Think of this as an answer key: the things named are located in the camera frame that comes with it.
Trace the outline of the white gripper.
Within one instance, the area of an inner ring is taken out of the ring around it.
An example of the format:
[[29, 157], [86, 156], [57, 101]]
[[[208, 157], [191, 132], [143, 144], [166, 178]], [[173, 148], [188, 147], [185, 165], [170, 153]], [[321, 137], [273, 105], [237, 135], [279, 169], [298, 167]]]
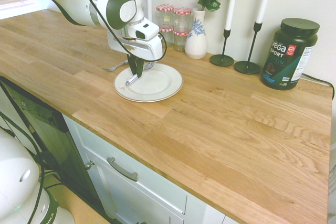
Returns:
[[111, 49], [128, 54], [127, 59], [131, 72], [132, 74], [137, 74], [138, 78], [142, 76], [144, 60], [159, 60], [163, 56], [162, 37], [159, 34], [149, 41], [141, 39], [126, 40], [117, 37], [120, 41], [119, 43], [110, 32], [108, 32], [107, 38]]

